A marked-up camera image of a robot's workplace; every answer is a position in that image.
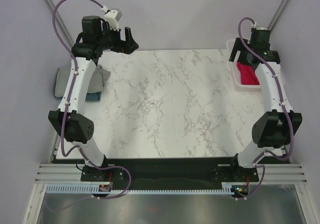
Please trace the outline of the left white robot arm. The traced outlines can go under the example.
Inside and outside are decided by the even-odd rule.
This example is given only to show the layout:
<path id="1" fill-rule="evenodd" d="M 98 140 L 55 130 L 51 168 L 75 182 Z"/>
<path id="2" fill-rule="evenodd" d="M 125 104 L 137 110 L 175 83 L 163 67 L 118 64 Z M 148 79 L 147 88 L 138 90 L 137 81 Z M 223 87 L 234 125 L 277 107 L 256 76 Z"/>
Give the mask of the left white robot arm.
<path id="1" fill-rule="evenodd" d="M 86 16 L 82 19 L 82 32 L 71 49 L 71 71 L 62 100 L 55 111 L 50 111 L 48 119 L 60 136 L 61 153 L 64 157 L 71 151 L 65 151 L 64 143 L 69 142 L 78 149 L 87 165 L 93 167 L 92 174 L 98 180 L 106 180 L 110 169 L 103 164 L 104 155 L 93 138 L 94 123 L 84 116 L 85 98 L 89 83 L 103 52 L 131 54 L 139 48 L 133 39 L 131 29 L 125 27 L 125 39 L 121 32 L 111 27 L 110 20 L 98 16 Z"/>

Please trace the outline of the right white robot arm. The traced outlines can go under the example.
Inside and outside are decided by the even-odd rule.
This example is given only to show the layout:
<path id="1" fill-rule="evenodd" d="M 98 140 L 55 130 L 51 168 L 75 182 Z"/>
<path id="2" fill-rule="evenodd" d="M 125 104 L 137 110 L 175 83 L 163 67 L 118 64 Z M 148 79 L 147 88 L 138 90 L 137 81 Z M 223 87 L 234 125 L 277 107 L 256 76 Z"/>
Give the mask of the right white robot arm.
<path id="1" fill-rule="evenodd" d="M 236 38 L 230 61 L 239 52 L 238 60 L 255 73 L 259 81 L 264 102 L 264 114 L 252 127 L 250 144 L 234 160 L 229 168 L 233 180 L 242 180 L 247 168 L 254 166 L 266 155 L 285 161 L 290 158 L 298 128 L 302 123 L 302 114 L 293 110 L 284 90 L 280 58 L 277 51 L 270 49 L 270 30 L 251 29 L 250 39 Z"/>

